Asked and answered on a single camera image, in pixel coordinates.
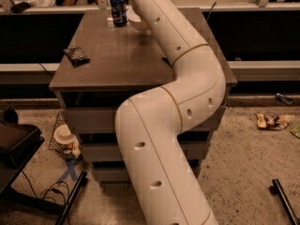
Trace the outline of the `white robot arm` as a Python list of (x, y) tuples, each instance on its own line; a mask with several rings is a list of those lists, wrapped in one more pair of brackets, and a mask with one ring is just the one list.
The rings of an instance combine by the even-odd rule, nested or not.
[(131, 0), (175, 73), (124, 101), (115, 133), (148, 225), (218, 225), (177, 140), (220, 107), (226, 91), (212, 48), (170, 0)]

